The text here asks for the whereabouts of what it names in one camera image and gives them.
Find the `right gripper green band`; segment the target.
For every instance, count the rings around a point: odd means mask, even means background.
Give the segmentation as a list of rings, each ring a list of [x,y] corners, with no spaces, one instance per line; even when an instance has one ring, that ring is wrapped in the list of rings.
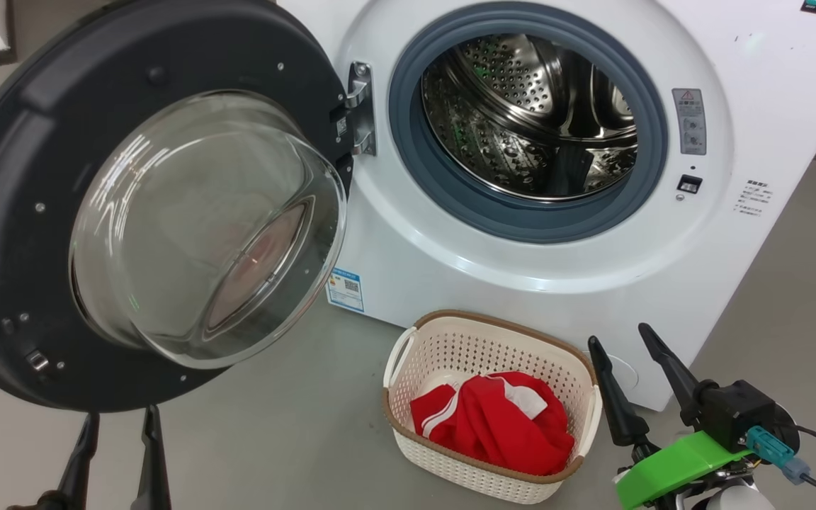
[[[684,425],[705,426],[703,393],[715,390],[716,381],[697,380],[649,324],[639,323],[638,332],[649,355],[666,375]],[[613,442],[621,448],[647,448],[649,426],[622,391],[601,342],[596,336],[590,336],[587,348]],[[622,508],[637,509],[749,454],[750,450],[743,445],[737,445],[734,452],[729,451],[704,431],[690,433],[635,463],[616,481],[616,494]]]

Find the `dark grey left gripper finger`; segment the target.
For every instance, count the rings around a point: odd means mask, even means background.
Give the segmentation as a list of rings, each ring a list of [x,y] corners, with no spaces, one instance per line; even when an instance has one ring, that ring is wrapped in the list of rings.
[[[138,496],[132,502],[132,509],[171,509],[159,408],[150,404],[144,417],[142,443],[145,452],[140,468]]]
[[[89,488],[90,464],[99,440],[100,414],[88,413],[68,460],[58,492],[62,509],[85,509]]]

